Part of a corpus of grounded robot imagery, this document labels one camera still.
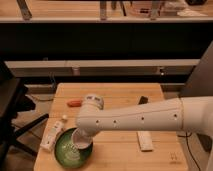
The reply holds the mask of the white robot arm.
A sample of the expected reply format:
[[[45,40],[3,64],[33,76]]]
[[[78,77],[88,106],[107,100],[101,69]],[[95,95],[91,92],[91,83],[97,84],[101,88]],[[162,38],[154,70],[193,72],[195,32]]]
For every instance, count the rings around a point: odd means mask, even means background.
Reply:
[[[104,110],[103,98],[85,96],[71,139],[87,148],[100,131],[185,131],[213,140],[213,96],[173,98],[119,109]]]

